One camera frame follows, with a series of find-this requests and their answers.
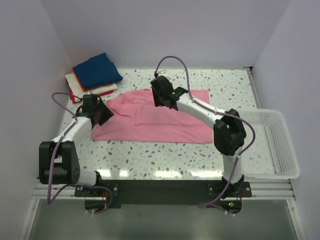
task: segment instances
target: folded cloth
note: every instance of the folded cloth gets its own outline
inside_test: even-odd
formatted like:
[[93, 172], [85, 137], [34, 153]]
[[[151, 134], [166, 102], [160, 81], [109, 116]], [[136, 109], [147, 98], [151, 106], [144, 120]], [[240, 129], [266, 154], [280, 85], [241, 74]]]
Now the folded cloth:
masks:
[[[72, 90], [73, 95], [82, 98], [82, 96], [86, 93], [85, 91], [83, 91], [83, 89], [81, 88], [76, 75], [72, 72], [70, 74], [65, 75], [65, 79], [68, 82], [68, 85], [70, 87], [70, 89]], [[106, 92], [110, 92], [113, 90], [116, 90], [118, 87], [115, 83], [109, 84], [109, 85], [104, 85], [104, 86], [100, 86], [94, 89], [91, 89], [90, 92], [92, 92], [93, 94], [97, 94], [100, 95], [102, 93], [106, 93]]]
[[106, 53], [89, 58], [89, 60], [73, 67], [83, 91], [120, 82], [123, 77]]
[[[106, 92], [103, 92], [103, 93], [99, 93], [97, 95], [99, 95], [100, 97], [102, 96], [105, 96], [105, 95], [108, 95], [108, 94], [112, 94], [114, 91], [106, 91]], [[81, 100], [77, 99], [74, 97], [74, 93], [72, 92], [72, 90], [70, 89], [70, 100], [72, 101], [73, 104], [78, 104], [78, 103], [81, 103]]]
[[[208, 90], [191, 92], [209, 103]], [[212, 129], [195, 117], [168, 107], [155, 107], [151, 89], [121, 93], [106, 105], [114, 116], [93, 129], [91, 138], [95, 141], [213, 142]]]

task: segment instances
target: white plastic basket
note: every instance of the white plastic basket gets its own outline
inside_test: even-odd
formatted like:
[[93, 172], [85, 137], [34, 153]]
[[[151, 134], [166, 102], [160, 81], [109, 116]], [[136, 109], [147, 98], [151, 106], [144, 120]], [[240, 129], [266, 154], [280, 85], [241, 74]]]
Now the white plastic basket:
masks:
[[[298, 178], [300, 168], [284, 116], [269, 109], [238, 112], [253, 126], [256, 134], [254, 144], [241, 156], [243, 174], [258, 179]], [[252, 131], [243, 125], [247, 133], [245, 147], [252, 139]]]

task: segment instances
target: stack of folded clothes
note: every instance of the stack of folded clothes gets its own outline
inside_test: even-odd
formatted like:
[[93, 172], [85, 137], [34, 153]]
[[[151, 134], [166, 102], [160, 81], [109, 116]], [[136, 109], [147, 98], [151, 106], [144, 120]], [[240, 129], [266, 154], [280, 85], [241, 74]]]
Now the stack of folded clothes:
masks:
[[70, 93], [79, 98], [90, 91], [104, 96], [117, 89], [117, 82], [123, 77], [119, 74], [115, 64], [109, 60], [106, 53], [91, 57], [89, 60], [72, 68], [72, 73], [65, 75]]

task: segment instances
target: white wall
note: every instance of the white wall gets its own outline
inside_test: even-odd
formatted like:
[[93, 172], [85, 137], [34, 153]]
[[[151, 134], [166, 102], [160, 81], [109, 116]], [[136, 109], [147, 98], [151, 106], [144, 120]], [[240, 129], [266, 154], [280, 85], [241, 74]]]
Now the white wall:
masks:
[[253, 66], [289, 2], [42, 0], [73, 64], [107, 52], [117, 67], [155, 68], [176, 55], [225, 69]]
[[263, 108], [281, 111], [301, 168], [293, 190], [309, 239], [320, 239], [320, 1], [291, 0], [253, 68]]
[[39, 0], [0, 1], [0, 239], [21, 231], [38, 176], [38, 147], [57, 134], [71, 62]]

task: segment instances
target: terrazzo tabletop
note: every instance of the terrazzo tabletop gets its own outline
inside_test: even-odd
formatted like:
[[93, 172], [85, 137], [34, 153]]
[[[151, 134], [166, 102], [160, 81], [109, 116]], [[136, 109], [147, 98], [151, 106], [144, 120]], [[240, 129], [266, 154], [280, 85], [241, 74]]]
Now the terrazzo tabletop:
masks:
[[[153, 69], [119, 69], [123, 76], [118, 89], [103, 96], [104, 101], [134, 89], [150, 88]], [[170, 78], [173, 87], [187, 88], [184, 70], [159, 73]], [[191, 89], [209, 90], [210, 104], [221, 109], [254, 109], [256, 103], [246, 70], [189, 70]], [[81, 103], [68, 101], [75, 112]], [[72, 116], [65, 113], [61, 132]], [[199, 180], [221, 179], [222, 155], [214, 144], [163, 143], [134, 141], [93, 141], [88, 134], [76, 147], [80, 167], [99, 171], [103, 179], [127, 180]]]

